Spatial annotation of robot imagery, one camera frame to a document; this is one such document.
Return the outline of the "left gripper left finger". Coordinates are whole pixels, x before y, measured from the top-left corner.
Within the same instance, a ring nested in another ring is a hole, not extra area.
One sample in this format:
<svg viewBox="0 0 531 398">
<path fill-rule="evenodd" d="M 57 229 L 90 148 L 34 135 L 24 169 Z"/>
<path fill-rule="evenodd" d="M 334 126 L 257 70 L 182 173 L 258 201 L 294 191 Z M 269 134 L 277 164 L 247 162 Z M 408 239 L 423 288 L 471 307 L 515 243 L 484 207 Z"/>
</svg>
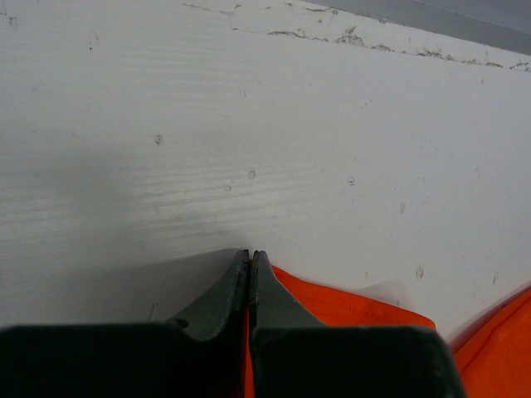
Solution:
<svg viewBox="0 0 531 398">
<path fill-rule="evenodd" d="M 168 320 L 1 331 L 3 397 L 243 397 L 250 254 Z"/>
</svg>

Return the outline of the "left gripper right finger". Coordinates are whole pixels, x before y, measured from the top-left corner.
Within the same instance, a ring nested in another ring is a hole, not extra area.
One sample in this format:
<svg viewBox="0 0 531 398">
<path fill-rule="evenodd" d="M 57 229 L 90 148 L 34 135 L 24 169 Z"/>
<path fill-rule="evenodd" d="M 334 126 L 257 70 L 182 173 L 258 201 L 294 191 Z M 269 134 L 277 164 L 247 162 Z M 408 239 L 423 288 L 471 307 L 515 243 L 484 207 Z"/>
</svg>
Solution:
<svg viewBox="0 0 531 398">
<path fill-rule="evenodd" d="M 327 326 L 253 255 L 249 343 L 258 397 L 464 397 L 451 353 L 418 326 Z"/>
</svg>

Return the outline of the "orange t shirt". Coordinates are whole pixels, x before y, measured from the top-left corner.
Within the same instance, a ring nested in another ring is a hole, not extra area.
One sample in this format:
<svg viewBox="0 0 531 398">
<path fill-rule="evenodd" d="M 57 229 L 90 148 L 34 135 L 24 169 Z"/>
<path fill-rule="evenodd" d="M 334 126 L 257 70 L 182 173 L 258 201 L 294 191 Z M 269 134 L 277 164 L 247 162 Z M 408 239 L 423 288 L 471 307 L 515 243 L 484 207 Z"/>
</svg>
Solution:
<svg viewBox="0 0 531 398">
<path fill-rule="evenodd" d="M 436 332 L 420 314 L 343 290 L 313 284 L 272 265 L 280 283 L 319 321 L 332 327 L 418 326 Z M 530 394 L 530 293 L 507 302 L 460 348 L 451 352 L 464 397 L 527 397 Z M 250 343 L 245 394 L 255 394 Z"/>
</svg>

